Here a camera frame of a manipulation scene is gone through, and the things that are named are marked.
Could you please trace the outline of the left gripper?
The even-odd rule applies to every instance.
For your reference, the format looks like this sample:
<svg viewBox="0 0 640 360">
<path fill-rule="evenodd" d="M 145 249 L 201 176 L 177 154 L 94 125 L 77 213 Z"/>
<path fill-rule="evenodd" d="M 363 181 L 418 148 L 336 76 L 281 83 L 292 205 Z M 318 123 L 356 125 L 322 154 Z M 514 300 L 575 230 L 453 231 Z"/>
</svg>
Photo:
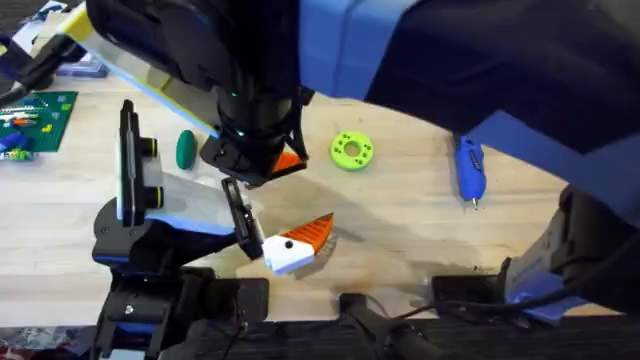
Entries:
<svg viewBox="0 0 640 360">
<path fill-rule="evenodd" d="M 249 198 L 245 186 L 226 177 L 209 186 L 174 175 L 163 175 L 163 206 L 145 217 L 160 221 L 187 241 L 198 257 L 238 246 L 266 267 L 284 275 L 312 263 L 329 241 L 334 214 L 328 213 L 284 233 L 264 235 L 257 219 L 264 205 Z"/>
</svg>

